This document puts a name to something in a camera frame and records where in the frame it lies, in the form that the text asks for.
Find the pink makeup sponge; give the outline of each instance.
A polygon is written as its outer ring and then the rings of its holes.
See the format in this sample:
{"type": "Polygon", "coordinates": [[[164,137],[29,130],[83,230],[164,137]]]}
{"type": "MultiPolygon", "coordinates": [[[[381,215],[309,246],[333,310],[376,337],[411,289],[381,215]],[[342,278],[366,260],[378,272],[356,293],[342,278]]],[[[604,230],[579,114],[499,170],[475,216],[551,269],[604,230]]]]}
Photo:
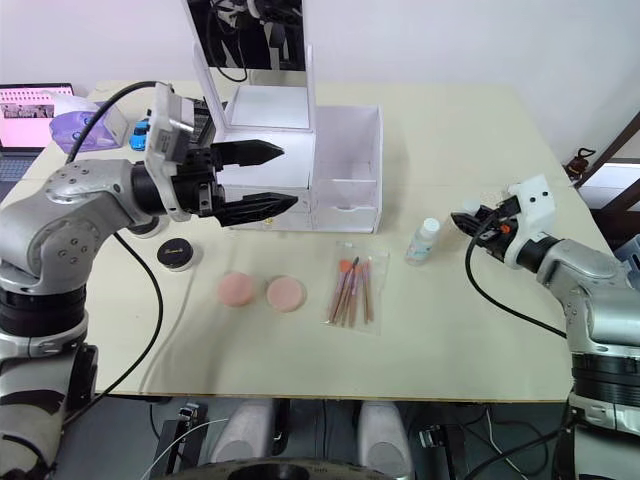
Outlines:
{"type": "Polygon", "coordinates": [[[253,277],[232,272],[225,275],[218,285],[218,300],[227,307],[242,307],[255,296],[253,277]]]}
{"type": "Polygon", "coordinates": [[[304,300],[304,287],[292,277],[276,278],[267,288],[269,305],[282,313],[297,310],[304,303],[304,300]]]}

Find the table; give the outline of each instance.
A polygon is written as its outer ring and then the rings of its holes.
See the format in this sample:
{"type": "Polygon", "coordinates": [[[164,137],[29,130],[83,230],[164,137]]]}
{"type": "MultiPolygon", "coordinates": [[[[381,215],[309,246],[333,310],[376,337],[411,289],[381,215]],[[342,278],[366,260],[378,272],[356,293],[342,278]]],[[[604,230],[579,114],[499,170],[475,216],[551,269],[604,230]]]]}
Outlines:
{"type": "MultiPolygon", "coordinates": [[[[95,95],[106,97],[113,82],[95,95]]],[[[195,83],[176,82],[197,95],[195,83]]],[[[565,342],[497,310],[468,284],[464,247],[436,247],[423,267],[404,263],[411,235],[426,216],[444,219],[465,199],[493,205],[507,184],[544,173],[557,204],[558,237],[572,235],[609,252],[587,207],[540,138],[515,95],[503,87],[429,85],[317,86],[321,104],[383,107],[384,207],[376,235],[221,229],[213,219],[171,224],[147,240],[123,236],[151,265],[165,297],[165,322],[149,357],[116,393],[215,394],[461,401],[563,401],[570,388],[565,342]],[[198,266],[166,271],[155,260],[166,239],[187,238],[204,252],[198,266]],[[337,241],[390,252],[380,336],[323,324],[333,272],[326,252],[337,241]],[[218,280],[236,270],[265,282],[292,275],[307,289],[297,312],[281,315],[264,298],[241,309],[215,299],[218,280]]],[[[151,91],[122,103],[144,115],[151,91]]],[[[139,153],[91,152],[129,158],[139,153]]],[[[49,146],[5,204],[40,187],[64,162],[49,146]]],[[[500,301],[563,328],[562,309],[534,275],[510,270],[478,251],[478,282],[500,301]]],[[[88,341],[100,349],[97,389],[137,357],[155,325],[149,280],[110,239],[88,284],[88,341]]]]}

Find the purple object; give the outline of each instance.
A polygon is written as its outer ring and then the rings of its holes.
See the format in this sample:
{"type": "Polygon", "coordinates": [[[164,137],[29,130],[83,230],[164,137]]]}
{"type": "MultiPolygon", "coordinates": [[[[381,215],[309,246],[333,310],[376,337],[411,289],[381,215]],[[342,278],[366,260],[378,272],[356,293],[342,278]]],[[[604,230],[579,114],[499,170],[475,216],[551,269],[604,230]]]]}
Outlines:
{"type": "MultiPolygon", "coordinates": [[[[64,153],[69,153],[82,129],[89,123],[95,112],[68,112],[54,117],[49,124],[51,138],[64,153]]],[[[81,152],[107,150],[122,146],[126,120],[119,110],[112,107],[91,129],[80,147],[81,152]]]]}

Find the black lid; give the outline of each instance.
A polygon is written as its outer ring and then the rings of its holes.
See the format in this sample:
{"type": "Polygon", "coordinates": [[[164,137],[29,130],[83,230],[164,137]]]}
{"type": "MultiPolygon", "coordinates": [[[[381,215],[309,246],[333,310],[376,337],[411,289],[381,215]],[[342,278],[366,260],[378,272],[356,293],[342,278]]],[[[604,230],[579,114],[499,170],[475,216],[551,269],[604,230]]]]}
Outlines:
{"type": "Polygon", "coordinates": [[[158,261],[167,268],[185,266],[193,257],[193,247],[184,238],[167,240],[158,249],[158,261]]]}

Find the plastic bag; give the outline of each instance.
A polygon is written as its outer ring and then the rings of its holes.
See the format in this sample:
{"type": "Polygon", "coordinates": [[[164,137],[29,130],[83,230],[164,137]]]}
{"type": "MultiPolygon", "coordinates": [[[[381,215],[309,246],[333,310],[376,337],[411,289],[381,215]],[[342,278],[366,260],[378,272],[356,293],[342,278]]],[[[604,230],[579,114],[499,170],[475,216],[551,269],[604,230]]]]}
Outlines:
{"type": "Polygon", "coordinates": [[[338,243],[325,324],[380,335],[388,264],[388,252],[338,243]]]}

